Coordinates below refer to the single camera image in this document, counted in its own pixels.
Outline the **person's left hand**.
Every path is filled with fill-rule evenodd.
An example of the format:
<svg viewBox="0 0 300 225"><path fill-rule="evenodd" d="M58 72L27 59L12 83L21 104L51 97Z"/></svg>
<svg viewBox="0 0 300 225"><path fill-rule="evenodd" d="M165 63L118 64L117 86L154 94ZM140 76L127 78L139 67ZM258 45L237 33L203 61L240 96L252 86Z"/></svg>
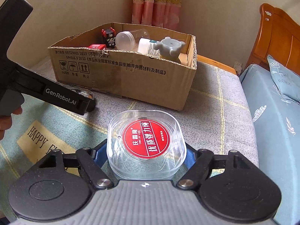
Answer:
<svg viewBox="0 0 300 225"><path fill-rule="evenodd" d="M22 113L22 107L18 107L15 111L13 111L13 115L20 115ZM0 140L4 138L5 131L11 128L12 126L12 116L1 116L0 118Z"/></svg>

